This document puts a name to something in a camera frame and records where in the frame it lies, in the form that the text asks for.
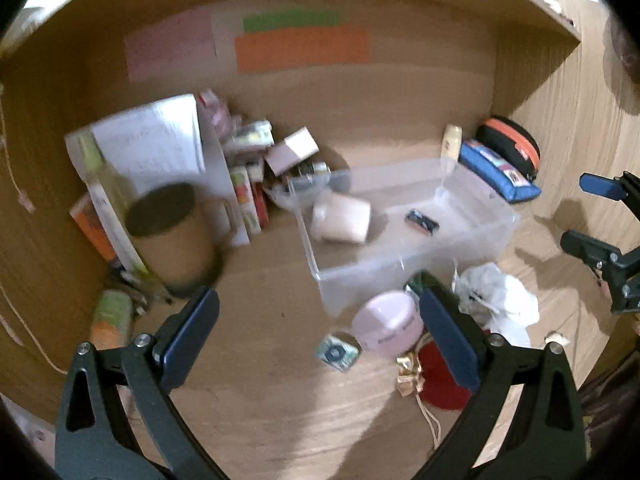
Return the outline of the dark green jar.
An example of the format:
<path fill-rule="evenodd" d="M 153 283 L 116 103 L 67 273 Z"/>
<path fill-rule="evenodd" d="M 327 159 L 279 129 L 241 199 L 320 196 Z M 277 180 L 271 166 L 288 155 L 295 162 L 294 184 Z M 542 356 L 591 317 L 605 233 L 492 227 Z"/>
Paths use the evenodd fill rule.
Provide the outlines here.
<path fill-rule="evenodd" d="M 427 289 L 431 289 L 439 284 L 440 281 L 436 276 L 427 270 L 420 270 L 415 274 L 412 274 L 411 278 L 406 281 L 406 284 L 404 285 L 404 292 L 410 295 L 418 304 Z"/>

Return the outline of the green paper strip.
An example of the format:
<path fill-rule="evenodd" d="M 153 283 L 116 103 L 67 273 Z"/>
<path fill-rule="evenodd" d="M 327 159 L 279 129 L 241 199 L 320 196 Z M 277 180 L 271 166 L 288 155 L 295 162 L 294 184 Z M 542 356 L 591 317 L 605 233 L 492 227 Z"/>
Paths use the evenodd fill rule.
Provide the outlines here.
<path fill-rule="evenodd" d="M 243 32 L 271 32 L 285 28 L 330 27 L 341 23 L 341 14 L 330 9 L 284 9 L 250 14 L 242 19 Z"/>

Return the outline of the orange book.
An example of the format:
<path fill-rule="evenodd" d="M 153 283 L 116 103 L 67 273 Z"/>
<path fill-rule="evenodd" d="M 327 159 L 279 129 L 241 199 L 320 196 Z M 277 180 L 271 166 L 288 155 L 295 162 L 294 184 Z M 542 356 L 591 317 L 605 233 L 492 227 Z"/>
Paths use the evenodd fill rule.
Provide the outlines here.
<path fill-rule="evenodd" d="M 101 257 L 107 263 L 114 263 L 117 260 L 116 252 L 106 236 L 89 193 L 73 204 L 70 216 Z"/>

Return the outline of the small pink white box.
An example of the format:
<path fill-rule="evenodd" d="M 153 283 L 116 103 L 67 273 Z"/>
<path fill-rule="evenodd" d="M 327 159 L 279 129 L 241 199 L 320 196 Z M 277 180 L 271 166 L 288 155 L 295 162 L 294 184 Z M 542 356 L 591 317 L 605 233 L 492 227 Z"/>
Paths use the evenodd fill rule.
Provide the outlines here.
<path fill-rule="evenodd" d="M 265 162 L 272 173 L 279 177 L 288 170 L 304 162 L 319 151 L 317 142 L 306 128 L 300 128 L 278 144 L 274 144 L 265 156 Z"/>

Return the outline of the white drawstring cloth bag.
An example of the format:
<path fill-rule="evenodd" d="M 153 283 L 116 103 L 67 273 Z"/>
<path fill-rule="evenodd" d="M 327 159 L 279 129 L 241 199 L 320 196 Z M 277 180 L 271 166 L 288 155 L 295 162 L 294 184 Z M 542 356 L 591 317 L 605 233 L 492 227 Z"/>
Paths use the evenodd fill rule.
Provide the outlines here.
<path fill-rule="evenodd" d="M 518 278 L 488 262 L 454 272 L 451 289 L 459 298 L 459 310 L 482 330 L 503 336 L 515 347 L 532 346 L 527 329 L 540 320 L 538 299 Z"/>

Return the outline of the cream lotion tube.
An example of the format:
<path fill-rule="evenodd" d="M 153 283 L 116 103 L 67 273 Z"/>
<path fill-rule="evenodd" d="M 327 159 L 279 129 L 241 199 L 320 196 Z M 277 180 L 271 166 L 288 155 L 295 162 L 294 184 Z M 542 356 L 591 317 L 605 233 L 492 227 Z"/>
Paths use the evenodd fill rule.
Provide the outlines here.
<path fill-rule="evenodd" d="M 447 174 L 457 167 L 462 145 L 462 128 L 447 124 L 442 135 L 442 149 L 440 150 L 440 166 Z"/>

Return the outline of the white folder board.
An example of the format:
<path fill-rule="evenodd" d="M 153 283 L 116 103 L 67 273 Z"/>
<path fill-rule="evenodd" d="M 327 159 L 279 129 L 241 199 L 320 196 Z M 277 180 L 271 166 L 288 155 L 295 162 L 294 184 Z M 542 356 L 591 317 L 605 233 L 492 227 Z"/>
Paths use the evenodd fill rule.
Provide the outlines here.
<path fill-rule="evenodd" d="M 200 124 L 202 138 L 205 174 L 202 174 L 196 181 L 182 182 L 189 182 L 193 184 L 196 187 L 198 197 L 201 200 L 212 197 L 224 197 L 227 200 L 230 200 L 233 218 L 235 221 L 239 222 L 238 232 L 236 232 L 235 237 L 232 238 L 231 245 L 233 247 L 245 246 L 250 242 L 250 236 L 244 226 L 240 206 L 236 199 L 230 172 L 227 162 L 224 159 L 224 152 L 222 151 L 220 140 L 212 122 L 205 113 L 204 106 L 198 102 L 198 100 L 196 100 L 196 104 L 198 104 L 198 123 Z M 134 200 L 135 198 L 150 192 L 153 188 L 141 195 L 136 195 L 131 192 L 124 180 L 116 174 L 115 170 L 103 158 L 92 135 L 90 129 L 91 125 L 92 124 L 66 134 L 64 138 L 67 154 L 70 156 L 70 161 L 81 180 L 87 180 L 90 171 L 93 170 L 93 168 L 100 162 L 104 162 L 104 164 L 107 164 L 108 168 L 113 171 L 116 182 L 120 186 L 122 194 L 124 194 L 126 200 Z"/>

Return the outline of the glass bowl with trinkets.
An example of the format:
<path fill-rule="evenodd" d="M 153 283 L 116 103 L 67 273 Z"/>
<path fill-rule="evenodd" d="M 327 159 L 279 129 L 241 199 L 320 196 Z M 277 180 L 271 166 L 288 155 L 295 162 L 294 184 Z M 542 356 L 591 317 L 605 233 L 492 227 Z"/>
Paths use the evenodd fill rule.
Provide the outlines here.
<path fill-rule="evenodd" d="M 266 184 L 264 192 L 274 206 L 294 211 L 312 203 L 331 180 L 331 169 L 325 162 L 301 162 Z"/>

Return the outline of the blue pencil pouch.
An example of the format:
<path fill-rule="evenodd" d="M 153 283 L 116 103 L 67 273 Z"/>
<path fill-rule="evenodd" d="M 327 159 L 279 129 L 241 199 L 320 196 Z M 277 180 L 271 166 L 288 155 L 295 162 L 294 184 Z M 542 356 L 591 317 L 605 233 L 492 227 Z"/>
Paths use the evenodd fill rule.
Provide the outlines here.
<path fill-rule="evenodd" d="M 509 204 L 530 202 L 541 194 L 541 189 L 529 182 L 510 162 L 475 140 L 461 144 L 459 162 Z"/>

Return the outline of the pink paper sheet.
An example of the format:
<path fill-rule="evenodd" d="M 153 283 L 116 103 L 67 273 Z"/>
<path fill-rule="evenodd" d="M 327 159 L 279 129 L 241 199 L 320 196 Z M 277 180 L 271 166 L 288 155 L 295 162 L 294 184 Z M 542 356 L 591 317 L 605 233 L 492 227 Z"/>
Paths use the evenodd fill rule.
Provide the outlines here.
<path fill-rule="evenodd" d="M 198 6 L 130 32 L 124 39 L 128 79 L 144 81 L 177 63 L 217 55 L 212 10 Z"/>

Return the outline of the white paper receipt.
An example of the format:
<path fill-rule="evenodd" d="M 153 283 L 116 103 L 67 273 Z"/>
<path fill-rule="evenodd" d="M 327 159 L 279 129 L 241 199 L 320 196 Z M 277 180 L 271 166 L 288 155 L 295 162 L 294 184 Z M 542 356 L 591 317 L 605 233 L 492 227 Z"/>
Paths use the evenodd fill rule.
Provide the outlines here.
<path fill-rule="evenodd" d="M 198 104 L 192 94 L 125 110 L 90 129 L 105 161 L 136 195 L 205 174 Z"/>

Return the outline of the floral washi tape roll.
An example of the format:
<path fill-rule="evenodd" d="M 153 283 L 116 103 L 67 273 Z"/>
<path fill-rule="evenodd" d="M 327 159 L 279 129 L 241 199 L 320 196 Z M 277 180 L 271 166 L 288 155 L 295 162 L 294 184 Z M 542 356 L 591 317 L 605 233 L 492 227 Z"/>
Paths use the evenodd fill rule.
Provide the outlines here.
<path fill-rule="evenodd" d="M 347 373 L 358 361 L 362 349 L 355 337 L 346 332 L 330 333 L 323 337 L 314 355 L 324 365 Z"/>

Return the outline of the fruit pattern booklet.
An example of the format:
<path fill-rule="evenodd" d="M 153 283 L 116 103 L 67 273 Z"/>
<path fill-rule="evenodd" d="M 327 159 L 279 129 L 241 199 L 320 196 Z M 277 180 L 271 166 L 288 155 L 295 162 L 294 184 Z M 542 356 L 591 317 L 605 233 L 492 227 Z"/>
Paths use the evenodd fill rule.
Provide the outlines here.
<path fill-rule="evenodd" d="M 230 177 L 247 233 L 250 235 L 259 234 L 262 232 L 262 226 L 260 225 L 252 185 L 250 184 L 250 177 L 248 176 L 246 168 L 231 168 Z"/>

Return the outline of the orange green tube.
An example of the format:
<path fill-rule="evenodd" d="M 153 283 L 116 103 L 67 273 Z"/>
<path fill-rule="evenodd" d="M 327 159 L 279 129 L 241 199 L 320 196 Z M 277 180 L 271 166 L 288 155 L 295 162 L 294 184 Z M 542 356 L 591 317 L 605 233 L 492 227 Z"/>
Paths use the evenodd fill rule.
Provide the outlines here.
<path fill-rule="evenodd" d="M 89 341 L 98 350 L 111 350 L 129 344 L 134 304 L 126 292 L 104 290 L 90 327 Z"/>

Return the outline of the red velvet pouch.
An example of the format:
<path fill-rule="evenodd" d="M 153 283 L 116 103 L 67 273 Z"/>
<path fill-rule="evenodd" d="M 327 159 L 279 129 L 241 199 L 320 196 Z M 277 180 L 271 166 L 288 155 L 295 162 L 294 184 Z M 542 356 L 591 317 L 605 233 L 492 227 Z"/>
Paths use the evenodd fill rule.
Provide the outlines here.
<path fill-rule="evenodd" d="M 422 380 L 419 398 L 440 410 L 462 410 L 471 393 L 456 383 L 430 333 L 425 333 L 416 344 L 416 358 Z"/>

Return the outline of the black orange round case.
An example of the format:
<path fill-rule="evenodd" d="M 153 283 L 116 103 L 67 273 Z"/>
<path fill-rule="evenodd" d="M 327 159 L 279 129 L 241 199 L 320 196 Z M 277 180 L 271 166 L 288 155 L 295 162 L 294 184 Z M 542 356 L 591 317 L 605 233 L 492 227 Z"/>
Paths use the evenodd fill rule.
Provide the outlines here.
<path fill-rule="evenodd" d="M 540 169 L 540 148 L 532 135 L 513 120 L 494 115 L 477 127 L 475 139 L 510 162 L 529 182 Z"/>

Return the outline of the orange paper strip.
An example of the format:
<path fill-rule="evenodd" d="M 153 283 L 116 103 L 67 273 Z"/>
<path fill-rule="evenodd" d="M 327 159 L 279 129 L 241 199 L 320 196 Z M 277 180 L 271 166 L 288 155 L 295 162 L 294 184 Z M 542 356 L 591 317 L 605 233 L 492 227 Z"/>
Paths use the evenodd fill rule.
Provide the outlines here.
<path fill-rule="evenodd" d="M 367 64 L 370 35 L 367 29 L 352 25 L 291 27 L 236 37 L 234 50 L 240 74 Z"/>

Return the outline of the pink round case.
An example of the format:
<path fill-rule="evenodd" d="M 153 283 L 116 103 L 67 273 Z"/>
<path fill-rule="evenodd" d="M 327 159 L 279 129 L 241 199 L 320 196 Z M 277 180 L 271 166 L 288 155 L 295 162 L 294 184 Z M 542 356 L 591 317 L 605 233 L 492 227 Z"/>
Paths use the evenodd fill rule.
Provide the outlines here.
<path fill-rule="evenodd" d="M 382 292 L 370 299 L 350 326 L 350 333 L 363 350 L 384 359 L 395 359 L 411 350 L 423 330 L 416 300 L 402 290 Z"/>

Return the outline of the clear plastic storage bin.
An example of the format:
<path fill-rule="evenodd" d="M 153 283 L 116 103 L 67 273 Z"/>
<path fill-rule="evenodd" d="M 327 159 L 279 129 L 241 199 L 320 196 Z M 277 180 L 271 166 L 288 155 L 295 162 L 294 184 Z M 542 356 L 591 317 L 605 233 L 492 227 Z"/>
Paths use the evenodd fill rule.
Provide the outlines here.
<path fill-rule="evenodd" d="M 372 206 L 363 244 L 314 240 L 314 201 L 324 190 L 367 200 Z M 460 164 L 447 174 L 438 158 L 331 172 L 308 205 L 294 210 L 322 307 L 339 316 L 372 297 L 400 289 L 427 270 L 449 282 L 455 270 L 494 262 L 518 227 L 518 213 L 480 177 Z M 433 236 L 405 222 L 411 209 L 439 223 Z"/>

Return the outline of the small seashell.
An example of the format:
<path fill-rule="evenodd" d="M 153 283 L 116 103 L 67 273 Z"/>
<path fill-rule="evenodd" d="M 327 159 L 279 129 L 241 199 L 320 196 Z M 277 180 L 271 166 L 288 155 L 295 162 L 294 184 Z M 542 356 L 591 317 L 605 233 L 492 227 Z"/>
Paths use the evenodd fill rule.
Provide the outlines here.
<path fill-rule="evenodd" d="M 559 344 L 561 347 L 565 348 L 570 344 L 570 340 L 566 338 L 559 332 L 551 332 L 548 333 L 547 336 L 544 337 L 545 344 Z"/>

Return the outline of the translucent plastic cup container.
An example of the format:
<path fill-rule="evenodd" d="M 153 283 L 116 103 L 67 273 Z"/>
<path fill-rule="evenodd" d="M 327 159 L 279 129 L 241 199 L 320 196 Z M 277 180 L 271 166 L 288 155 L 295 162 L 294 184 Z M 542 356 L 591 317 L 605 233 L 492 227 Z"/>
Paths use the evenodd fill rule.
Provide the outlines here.
<path fill-rule="evenodd" d="M 314 240 L 363 244 L 368 236 L 371 217 L 372 206 L 367 200 L 324 190 L 312 207 L 311 237 Z"/>

